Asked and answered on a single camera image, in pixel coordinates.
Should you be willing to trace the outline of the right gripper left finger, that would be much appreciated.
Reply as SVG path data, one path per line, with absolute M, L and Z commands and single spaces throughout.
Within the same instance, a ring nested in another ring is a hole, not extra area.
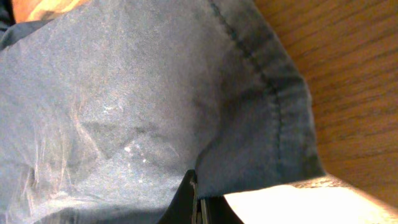
M 196 224 L 198 204 L 196 187 L 195 171 L 188 170 L 158 224 Z

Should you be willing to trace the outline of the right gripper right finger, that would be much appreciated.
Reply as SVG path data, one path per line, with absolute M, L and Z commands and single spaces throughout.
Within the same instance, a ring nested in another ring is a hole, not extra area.
M 243 224 L 224 196 L 200 200 L 202 224 Z

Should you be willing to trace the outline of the dark blue denim shorts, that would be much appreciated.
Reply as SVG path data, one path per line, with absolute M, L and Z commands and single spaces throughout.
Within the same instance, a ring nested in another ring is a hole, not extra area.
M 322 176 L 305 81 L 253 1 L 92 1 L 1 35 L 1 222 L 156 223 Z

